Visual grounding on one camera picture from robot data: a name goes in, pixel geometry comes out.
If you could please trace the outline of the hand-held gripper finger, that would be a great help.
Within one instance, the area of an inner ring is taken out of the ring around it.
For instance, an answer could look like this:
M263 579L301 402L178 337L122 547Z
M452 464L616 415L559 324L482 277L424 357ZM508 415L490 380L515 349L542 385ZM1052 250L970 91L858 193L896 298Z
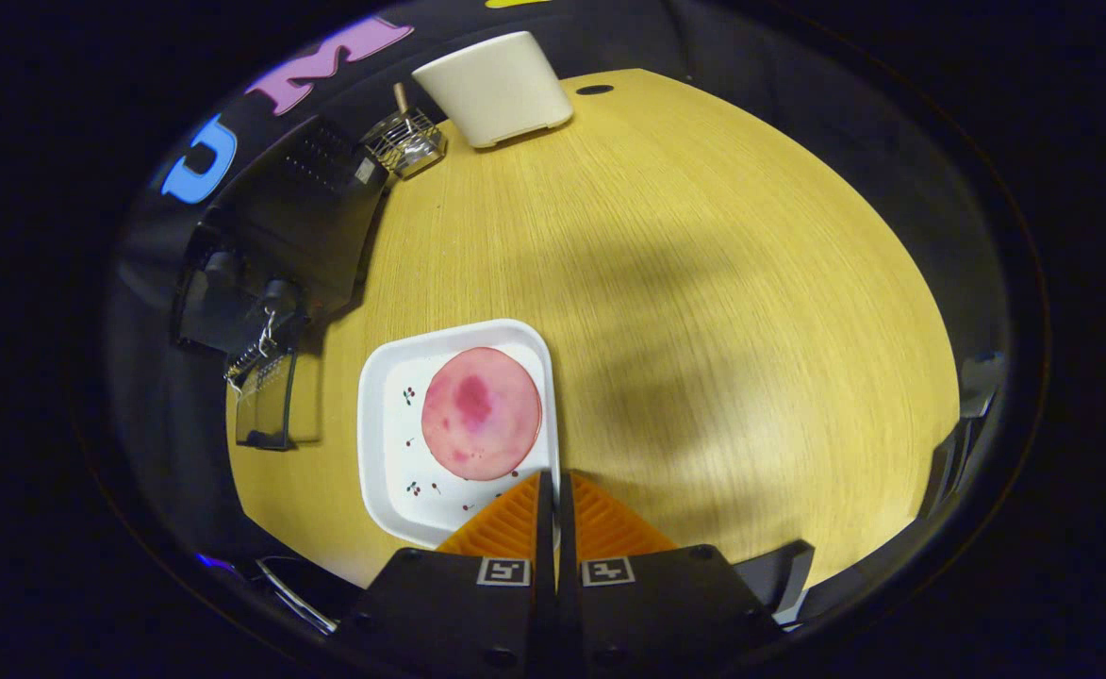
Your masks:
M784 631L711 544L679 546L577 472L562 477L557 650L571 678L721 678Z
M519 557L401 549L349 607L330 649L358 676L526 678L555 639L555 489L549 472L493 500L521 506Z

